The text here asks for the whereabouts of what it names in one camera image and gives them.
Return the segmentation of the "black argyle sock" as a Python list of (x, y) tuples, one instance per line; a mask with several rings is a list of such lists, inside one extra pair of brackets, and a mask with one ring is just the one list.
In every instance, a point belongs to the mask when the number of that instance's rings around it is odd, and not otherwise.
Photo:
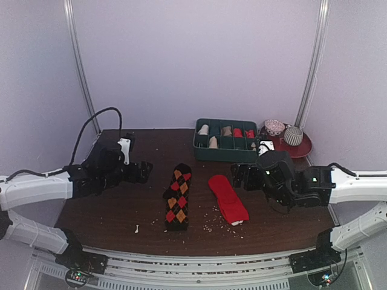
[(192, 169), (184, 163), (173, 171), (169, 187), (163, 193), (165, 200), (164, 225), (167, 231), (185, 231), (189, 226), (189, 191)]

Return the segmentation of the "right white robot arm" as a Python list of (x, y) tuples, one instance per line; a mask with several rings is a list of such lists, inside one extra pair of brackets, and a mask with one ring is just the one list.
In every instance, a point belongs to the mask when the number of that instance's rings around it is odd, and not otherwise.
[(353, 172), (338, 163), (310, 166), (297, 171), (285, 151), (269, 150), (255, 164), (231, 166), (234, 187), (262, 190), (288, 210), (298, 207), (327, 207), (353, 201), (376, 201), (377, 205), (352, 221), (317, 235), (313, 250), (289, 257), (293, 273), (329, 266), (361, 240), (386, 229), (386, 172)]

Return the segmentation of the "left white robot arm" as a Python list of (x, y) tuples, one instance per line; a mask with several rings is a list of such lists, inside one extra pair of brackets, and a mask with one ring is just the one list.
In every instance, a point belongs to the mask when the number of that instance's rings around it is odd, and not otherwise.
[(1, 178), (1, 238), (48, 251), (56, 263), (83, 273), (102, 274), (107, 257), (84, 251), (68, 229), (42, 225), (17, 214), (18, 206), (56, 199), (78, 199), (100, 195), (121, 182), (144, 184), (153, 169), (151, 163), (130, 160), (131, 140), (98, 141), (81, 164), (52, 172), (19, 170)]

